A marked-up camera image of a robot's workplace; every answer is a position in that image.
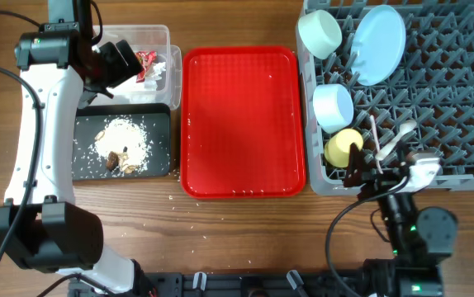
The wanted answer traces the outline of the white plastic fork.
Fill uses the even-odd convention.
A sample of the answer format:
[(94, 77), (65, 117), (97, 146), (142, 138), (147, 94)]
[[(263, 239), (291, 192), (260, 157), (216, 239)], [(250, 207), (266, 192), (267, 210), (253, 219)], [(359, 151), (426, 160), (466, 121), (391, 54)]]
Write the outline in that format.
[(377, 125), (376, 125), (376, 120), (375, 120), (375, 117), (374, 115), (370, 115), (369, 117), (370, 119), (370, 123), (371, 123), (371, 131), (372, 131), (372, 137), (373, 137), (373, 142), (375, 144), (375, 163), (376, 163), (376, 166), (377, 166), (377, 171), (380, 173), (380, 174), (383, 174), (383, 170), (382, 170), (382, 166), (381, 166), (381, 161), (377, 160), (377, 153), (380, 152), (380, 142), (379, 142), (379, 138), (378, 138), (378, 134), (377, 134)]

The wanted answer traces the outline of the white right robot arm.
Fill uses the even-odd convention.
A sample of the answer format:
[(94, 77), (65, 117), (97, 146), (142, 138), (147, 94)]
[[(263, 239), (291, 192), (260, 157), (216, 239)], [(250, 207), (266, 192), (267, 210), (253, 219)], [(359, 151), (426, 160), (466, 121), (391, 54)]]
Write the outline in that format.
[(399, 166), (394, 172), (373, 172), (363, 153), (349, 146), (345, 186), (360, 186), (360, 202), (376, 196), (378, 209), (392, 247), (392, 259), (367, 259), (357, 283), (359, 296), (442, 296), (440, 263), (453, 254), (457, 217), (444, 208), (415, 205), (440, 170), (439, 157), (430, 151), (409, 151), (400, 143)]

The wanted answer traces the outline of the mint green bowl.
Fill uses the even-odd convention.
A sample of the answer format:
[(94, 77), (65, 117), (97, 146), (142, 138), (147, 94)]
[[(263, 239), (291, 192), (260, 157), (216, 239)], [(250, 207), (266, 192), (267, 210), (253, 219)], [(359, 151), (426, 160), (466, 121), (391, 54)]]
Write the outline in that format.
[(342, 31), (327, 11), (318, 10), (301, 16), (297, 22), (301, 41), (318, 59), (327, 59), (342, 43)]

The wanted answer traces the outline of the white napkin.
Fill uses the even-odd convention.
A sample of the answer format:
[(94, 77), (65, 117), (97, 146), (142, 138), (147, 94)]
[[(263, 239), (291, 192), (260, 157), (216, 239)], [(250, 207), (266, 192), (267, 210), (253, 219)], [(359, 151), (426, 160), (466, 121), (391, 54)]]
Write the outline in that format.
[(166, 74), (166, 63), (153, 63), (150, 66), (149, 73), (143, 82), (136, 82), (136, 76), (129, 78), (127, 81), (112, 88), (114, 94), (120, 92), (153, 92), (158, 91), (164, 87), (164, 77)]

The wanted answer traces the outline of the red serving tray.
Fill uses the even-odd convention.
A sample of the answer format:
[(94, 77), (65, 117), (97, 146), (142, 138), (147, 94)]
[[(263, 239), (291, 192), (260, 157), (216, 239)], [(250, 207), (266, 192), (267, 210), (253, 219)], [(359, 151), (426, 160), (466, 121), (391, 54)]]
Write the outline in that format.
[(283, 46), (183, 60), (180, 173), (198, 200), (294, 196), (306, 184), (297, 61)]

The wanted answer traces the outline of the black plastic tray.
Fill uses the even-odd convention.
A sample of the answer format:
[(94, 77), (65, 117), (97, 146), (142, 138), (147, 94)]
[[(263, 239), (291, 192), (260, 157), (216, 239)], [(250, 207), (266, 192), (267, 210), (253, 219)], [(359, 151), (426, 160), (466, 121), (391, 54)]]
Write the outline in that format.
[(168, 175), (171, 115), (163, 103), (90, 106), (76, 113), (74, 181)]

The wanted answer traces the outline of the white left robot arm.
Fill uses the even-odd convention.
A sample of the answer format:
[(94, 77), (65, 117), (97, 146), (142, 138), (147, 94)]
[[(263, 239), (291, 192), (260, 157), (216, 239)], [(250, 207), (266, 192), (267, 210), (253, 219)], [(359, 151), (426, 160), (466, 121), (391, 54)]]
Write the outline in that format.
[(22, 116), (0, 206), (0, 256), (110, 296), (148, 295), (153, 286), (140, 264), (109, 248), (101, 220), (76, 206), (71, 172), (80, 103), (139, 73), (138, 59), (126, 41), (97, 45), (91, 27), (76, 22), (25, 33), (15, 55)]

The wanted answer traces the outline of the grey dishwasher rack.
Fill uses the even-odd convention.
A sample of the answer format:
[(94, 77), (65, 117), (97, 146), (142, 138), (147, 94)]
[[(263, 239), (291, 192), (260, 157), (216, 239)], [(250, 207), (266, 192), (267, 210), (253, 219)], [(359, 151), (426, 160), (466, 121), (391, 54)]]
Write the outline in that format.
[(356, 194), (344, 187), (346, 172), (324, 156), (329, 134), (317, 123), (312, 106), (314, 90), (325, 84), (347, 88), (354, 107), (351, 127), (363, 136), (365, 162), (375, 163), (370, 115), (376, 120), (380, 146), (391, 140), (400, 124), (415, 120), (405, 143), (413, 151), (432, 150), (441, 169), (432, 187), (474, 191), (474, 1), (394, 1), (407, 34), (405, 53), (396, 71), (373, 86), (358, 83), (350, 54), (360, 21), (374, 1), (306, 1), (301, 14), (323, 10), (339, 23), (343, 44), (327, 59), (318, 59), (298, 45), (306, 106), (306, 155), (312, 190), (319, 195)]

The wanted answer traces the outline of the red snack wrapper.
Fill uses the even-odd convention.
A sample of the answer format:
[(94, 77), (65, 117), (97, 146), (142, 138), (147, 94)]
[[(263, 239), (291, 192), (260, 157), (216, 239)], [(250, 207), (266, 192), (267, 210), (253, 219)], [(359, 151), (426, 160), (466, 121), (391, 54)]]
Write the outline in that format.
[(135, 53), (136, 58), (142, 66), (142, 70), (136, 76), (136, 82), (142, 83), (149, 73), (150, 66), (157, 59), (156, 51), (138, 51)]

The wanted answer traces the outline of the rice and food scraps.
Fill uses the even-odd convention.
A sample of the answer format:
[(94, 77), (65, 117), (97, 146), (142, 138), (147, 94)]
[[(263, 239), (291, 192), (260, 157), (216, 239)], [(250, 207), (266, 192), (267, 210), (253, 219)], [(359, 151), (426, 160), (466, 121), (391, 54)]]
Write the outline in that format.
[(131, 174), (147, 168), (151, 145), (147, 145), (147, 131), (125, 117), (114, 118), (94, 137), (93, 150), (112, 166), (112, 171)]

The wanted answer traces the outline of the light blue bowl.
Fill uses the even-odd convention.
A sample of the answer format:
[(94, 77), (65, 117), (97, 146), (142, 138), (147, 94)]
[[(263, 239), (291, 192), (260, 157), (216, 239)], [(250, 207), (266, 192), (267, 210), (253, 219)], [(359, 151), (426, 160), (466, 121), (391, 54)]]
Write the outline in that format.
[(328, 134), (340, 131), (353, 121), (353, 99), (347, 88), (340, 84), (317, 86), (312, 106), (317, 123)]

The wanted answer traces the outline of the yellow plastic cup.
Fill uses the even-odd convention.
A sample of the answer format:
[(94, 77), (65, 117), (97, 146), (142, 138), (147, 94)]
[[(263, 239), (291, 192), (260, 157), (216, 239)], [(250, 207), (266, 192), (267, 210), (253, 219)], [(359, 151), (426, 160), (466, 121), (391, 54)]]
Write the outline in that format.
[(363, 147), (362, 135), (354, 129), (340, 130), (326, 143), (324, 147), (325, 160), (334, 167), (346, 168), (352, 144), (361, 150)]

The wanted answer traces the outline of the white plastic spoon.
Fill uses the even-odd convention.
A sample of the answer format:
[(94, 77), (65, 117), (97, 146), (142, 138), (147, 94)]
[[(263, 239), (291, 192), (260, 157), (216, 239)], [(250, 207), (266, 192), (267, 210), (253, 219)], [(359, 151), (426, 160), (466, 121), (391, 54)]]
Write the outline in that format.
[(416, 126), (417, 123), (415, 120), (407, 120), (406, 122), (402, 123), (399, 126), (399, 131), (396, 136), (380, 149), (380, 151), (376, 154), (375, 159), (377, 161), (383, 161), (398, 145), (402, 137), (412, 132)]

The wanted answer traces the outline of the light blue plate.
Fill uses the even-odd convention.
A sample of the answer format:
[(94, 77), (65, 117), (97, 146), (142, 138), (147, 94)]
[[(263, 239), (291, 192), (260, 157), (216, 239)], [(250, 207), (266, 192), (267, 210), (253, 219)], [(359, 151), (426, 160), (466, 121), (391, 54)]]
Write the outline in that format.
[(383, 82), (396, 70), (405, 51), (405, 23), (389, 5), (372, 8), (360, 21), (350, 54), (356, 54), (351, 67), (358, 83), (369, 87)]

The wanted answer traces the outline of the clear plastic bin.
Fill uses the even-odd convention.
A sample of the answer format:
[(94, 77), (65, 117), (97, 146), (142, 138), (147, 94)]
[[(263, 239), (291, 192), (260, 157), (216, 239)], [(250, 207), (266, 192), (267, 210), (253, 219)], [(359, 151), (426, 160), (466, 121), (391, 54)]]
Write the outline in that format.
[(103, 27), (96, 50), (107, 42), (113, 44), (125, 40), (137, 54), (156, 54), (144, 80), (130, 78), (111, 88), (109, 98), (99, 94), (91, 106), (163, 103), (175, 110), (180, 106), (182, 91), (182, 53), (170, 43), (169, 29), (165, 25), (108, 25)]

